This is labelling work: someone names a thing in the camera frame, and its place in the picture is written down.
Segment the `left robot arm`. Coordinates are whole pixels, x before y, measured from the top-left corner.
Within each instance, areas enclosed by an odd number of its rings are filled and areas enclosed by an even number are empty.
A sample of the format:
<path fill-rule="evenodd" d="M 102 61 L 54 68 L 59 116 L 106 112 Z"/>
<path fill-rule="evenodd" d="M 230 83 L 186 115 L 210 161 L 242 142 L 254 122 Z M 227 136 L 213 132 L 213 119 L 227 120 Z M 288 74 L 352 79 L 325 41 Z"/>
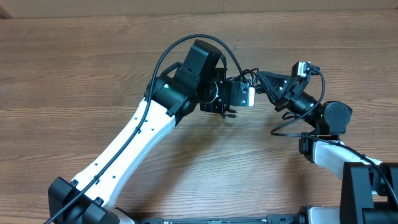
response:
<path fill-rule="evenodd" d="M 71 181 L 57 178 L 48 190 L 49 223 L 135 223 L 115 206 L 126 182 L 151 149 L 196 107 L 235 117 L 235 106 L 252 106 L 254 88 L 244 74 L 227 78 L 229 47 L 193 34 L 183 62 L 154 69 L 136 112 L 111 144 Z"/>

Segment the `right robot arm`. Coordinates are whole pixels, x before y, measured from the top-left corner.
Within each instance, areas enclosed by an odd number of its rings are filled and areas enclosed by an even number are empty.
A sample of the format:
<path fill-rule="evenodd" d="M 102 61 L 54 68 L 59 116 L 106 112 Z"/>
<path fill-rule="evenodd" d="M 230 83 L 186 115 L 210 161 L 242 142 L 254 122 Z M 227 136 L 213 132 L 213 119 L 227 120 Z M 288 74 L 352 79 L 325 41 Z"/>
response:
<path fill-rule="evenodd" d="M 257 77 L 276 111 L 286 124 L 303 120 L 313 131 L 292 133 L 299 152 L 308 161 L 329 170 L 341 180 L 337 207 L 307 206 L 296 215 L 283 215 L 282 223 L 397 223 L 397 164 L 381 162 L 347 146 L 346 132 L 352 109 L 340 101 L 314 99 L 305 92 L 317 68 L 290 76 L 259 72 Z"/>

